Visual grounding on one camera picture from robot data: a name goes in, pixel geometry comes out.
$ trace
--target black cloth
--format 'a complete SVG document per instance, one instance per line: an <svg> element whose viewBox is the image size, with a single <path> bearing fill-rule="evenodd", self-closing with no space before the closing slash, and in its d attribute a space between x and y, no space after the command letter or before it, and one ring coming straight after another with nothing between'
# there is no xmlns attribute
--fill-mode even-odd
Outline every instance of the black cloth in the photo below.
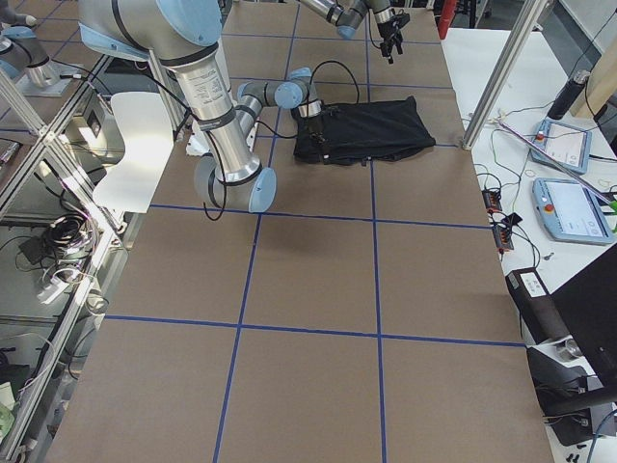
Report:
<svg viewBox="0 0 617 463"><path fill-rule="evenodd" d="M435 146L409 96L400 101L340 103L322 107L324 143L311 137L297 110L294 156L303 162L350 165L367 159L398 161Z"/></svg>

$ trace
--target tablet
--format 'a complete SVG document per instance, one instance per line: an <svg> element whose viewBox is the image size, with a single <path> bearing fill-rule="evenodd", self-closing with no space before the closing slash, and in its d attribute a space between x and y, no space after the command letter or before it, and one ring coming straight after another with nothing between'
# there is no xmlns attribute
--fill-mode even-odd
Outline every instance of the tablet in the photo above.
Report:
<svg viewBox="0 0 617 463"><path fill-rule="evenodd" d="M536 178L533 198L555 241L600 245L614 241L598 200L576 181Z"/></svg>
<svg viewBox="0 0 617 463"><path fill-rule="evenodd" d="M577 174L587 172L591 132L544 119L538 127L533 144L571 171ZM536 151L529 152L534 161L548 164Z"/></svg>

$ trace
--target bottle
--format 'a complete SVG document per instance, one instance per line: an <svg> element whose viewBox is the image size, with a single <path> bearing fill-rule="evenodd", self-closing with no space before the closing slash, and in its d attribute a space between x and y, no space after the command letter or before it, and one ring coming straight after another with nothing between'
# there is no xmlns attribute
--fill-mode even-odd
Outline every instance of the bottle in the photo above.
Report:
<svg viewBox="0 0 617 463"><path fill-rule="evenodd" d="M563 118L572 106L572 103L580 95L580 92L585 88L585 85L587 85L590 75L591 73L588 70L580 70L566 82L566 85L563 86L563 89L561 89L561 92L559 92L555 102L549 109L548 116L551 119L559 121Z"/></svg>

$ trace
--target brown cardboard table surface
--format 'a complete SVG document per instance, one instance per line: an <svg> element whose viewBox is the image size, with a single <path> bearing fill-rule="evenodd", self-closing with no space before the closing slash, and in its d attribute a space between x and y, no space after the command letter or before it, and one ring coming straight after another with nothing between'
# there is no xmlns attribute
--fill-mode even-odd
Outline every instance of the brown cardboard table surface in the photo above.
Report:
<svg viewBox="0 0 617 463"><path fill-rule="evenodd" d="M260 131L276 202L217 223L178 147L48 461L552 461L432 13L413 11L392 66L367 32L341 41L295 3L236 3L232 86L338 59L362 98L414 95L438 144L302 165ZM353 100L348 79L324 67L320 96Z"/></svg>

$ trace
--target white cable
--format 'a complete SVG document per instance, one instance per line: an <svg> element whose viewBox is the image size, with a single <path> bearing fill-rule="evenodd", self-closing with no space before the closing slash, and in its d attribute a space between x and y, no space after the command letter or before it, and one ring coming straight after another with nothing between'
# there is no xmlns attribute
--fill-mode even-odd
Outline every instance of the white cable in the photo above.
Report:
<svg viewBox="0 0 617 463"><path fill-rule="evenodd" d="M47 338L41 336L39 333L21 333L20 335L14 335L14 336L9 336L7 338L1 338L0 342L5 341L5 340L14 340L17 338L23 338L25 336L36 336L40 340L44 341L51 348L51 351L53 353L53 358L56 357L56 347L54 347L54 344L52 344ZM26 389L32 386L39 378L41 378L44 374L46 374L53 367L54 364L55 364L54 360L52 360L51 362L48 362L47 365L45 365L43 368L40 369L39 374L37 376L35 376L34 378L30 378L26 381L23 388L21 388L19 392L22 394Z"/></svg>

